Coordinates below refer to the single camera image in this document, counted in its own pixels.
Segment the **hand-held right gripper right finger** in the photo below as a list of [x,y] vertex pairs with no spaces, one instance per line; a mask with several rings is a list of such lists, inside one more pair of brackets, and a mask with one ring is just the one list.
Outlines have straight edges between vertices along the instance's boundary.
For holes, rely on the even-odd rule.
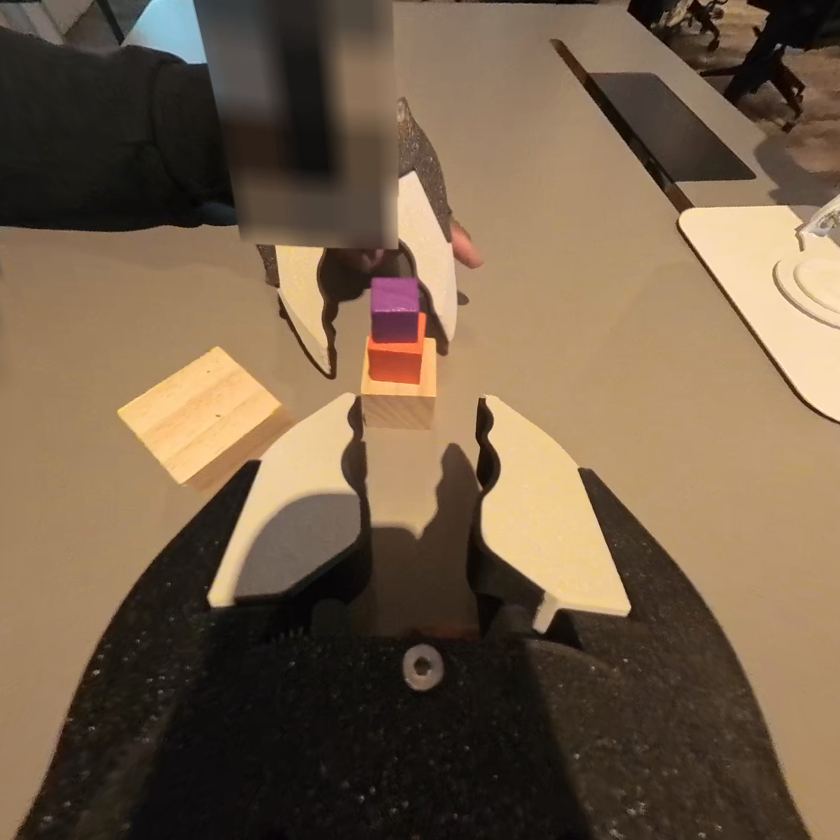
[[469,531],[469,588],[479,632],[504,607],[527,634],[561,613],[627,618],[631,602],[580,467],[565,449],[495,395],[476,410],[479,495]]

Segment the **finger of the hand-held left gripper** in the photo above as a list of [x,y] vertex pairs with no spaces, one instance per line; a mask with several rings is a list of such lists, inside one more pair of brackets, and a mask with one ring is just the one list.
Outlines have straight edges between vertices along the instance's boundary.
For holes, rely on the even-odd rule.
[[327,250],[278,245],[278,298],[309,360],[330,380],[335,377],[333,345],[324,323],[326,307],[319,272]]
[[400,177],[397,232],[447,343],[455,338],[458,289],[455,257],[415,171]]

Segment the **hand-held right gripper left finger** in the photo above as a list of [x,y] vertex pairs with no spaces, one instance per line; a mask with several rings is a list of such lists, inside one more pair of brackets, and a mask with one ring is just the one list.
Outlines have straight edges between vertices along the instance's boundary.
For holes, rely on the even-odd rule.
[[298,595],[364,551],[369,536],[361,404],[346,392],[261,456],[207,603]]

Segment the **purple wooden cube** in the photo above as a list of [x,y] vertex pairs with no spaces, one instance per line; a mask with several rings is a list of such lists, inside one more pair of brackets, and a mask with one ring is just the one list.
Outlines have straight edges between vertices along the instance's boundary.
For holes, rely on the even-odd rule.
[[371,337],[376,343],[414,343],[419,331],[419,286],[414,277],[371,281]]

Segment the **orange wooden cube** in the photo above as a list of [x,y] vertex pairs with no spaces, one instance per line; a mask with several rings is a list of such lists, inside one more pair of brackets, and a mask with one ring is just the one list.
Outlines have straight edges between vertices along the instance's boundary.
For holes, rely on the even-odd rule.
[[381,342],[370,334],[366,353],[368,372],[375,382],[419,385],[422,378],[427,315],[417,317],[417,334],[408,342]]

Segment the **small natural wooden cube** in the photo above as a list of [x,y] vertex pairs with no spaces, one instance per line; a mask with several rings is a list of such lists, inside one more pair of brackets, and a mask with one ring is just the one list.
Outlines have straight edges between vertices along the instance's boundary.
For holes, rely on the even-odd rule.
[[432,427],[438,393],[436,350],[435,339],[426,338],[419,385],[373,381],[365,352],[360,397],[368,427],[420,431]]

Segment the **person's left forearm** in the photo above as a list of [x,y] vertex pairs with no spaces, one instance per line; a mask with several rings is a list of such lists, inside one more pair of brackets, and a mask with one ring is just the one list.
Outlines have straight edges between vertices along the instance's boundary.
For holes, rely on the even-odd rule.
[[128,232],[234,224],[206,65],[1,33],[1,225]]

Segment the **person's left hand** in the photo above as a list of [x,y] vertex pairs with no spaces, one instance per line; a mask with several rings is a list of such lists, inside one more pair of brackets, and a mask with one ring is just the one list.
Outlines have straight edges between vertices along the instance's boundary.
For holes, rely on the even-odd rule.
[[466,229],[454,218],[449,223],[450,242],[455,260],[468,269],[475,270],[484,260]]

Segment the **large natural wooden block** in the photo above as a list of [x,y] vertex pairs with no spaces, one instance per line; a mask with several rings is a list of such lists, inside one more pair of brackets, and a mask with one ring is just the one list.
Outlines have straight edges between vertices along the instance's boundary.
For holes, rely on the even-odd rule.
[[219,347],[118,415],[178,486],[199,491],[223,485],[296,423],[287,406]]

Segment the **black inset panel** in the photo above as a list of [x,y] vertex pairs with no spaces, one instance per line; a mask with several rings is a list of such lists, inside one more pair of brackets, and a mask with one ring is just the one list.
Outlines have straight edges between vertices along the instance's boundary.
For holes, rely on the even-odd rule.
[[753,181],[756,174],[650,72],[600,72],[586,88],[674,182]]

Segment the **black office chair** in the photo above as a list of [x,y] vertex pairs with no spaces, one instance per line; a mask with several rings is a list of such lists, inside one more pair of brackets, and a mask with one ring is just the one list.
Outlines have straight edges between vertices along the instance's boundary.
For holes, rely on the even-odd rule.
[[697,25],[701,35],[710,35],[707,51],[719,48],[718,20],[727,1],[630,1],[626,12],[659,39],[669,41],[683,28]]

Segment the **white monitor stand base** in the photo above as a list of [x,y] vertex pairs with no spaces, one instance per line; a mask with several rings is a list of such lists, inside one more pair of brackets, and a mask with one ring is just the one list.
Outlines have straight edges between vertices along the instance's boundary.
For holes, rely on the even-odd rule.
[[813,206],[693,207],[678,227],[731,305],[803,402],[839,420],[839,330],[794,308],[774,282],[786,258],[838,259],[838,230],[800,251]]

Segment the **white round dish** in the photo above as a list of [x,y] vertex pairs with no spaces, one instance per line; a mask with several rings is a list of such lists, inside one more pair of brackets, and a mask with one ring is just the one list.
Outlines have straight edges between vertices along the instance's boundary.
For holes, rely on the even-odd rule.
[[798,311],[832,329],[839,329],[839,260],[823,257],[786,258],[773,267],[781,295]]

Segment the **black office chair base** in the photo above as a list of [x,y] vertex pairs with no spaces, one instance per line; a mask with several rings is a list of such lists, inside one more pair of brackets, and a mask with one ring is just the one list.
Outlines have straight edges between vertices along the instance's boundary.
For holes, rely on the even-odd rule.
[[723,97],[732,105],[770,83],[791,109],[782,128],[788,133],[802,117],[805,84],[784,63],[790,50],[838,45],[838,1],[749,2],[767,13],[763,27],[741,64],[731,72]]

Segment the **clear plastic container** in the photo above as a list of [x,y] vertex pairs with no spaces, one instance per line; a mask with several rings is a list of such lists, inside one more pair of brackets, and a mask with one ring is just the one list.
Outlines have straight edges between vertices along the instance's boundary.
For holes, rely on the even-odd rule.
[[839,225],[839,195],[815,210],[811,218],[796,231],[800,251],[815,245],[817,241],[829,237]]

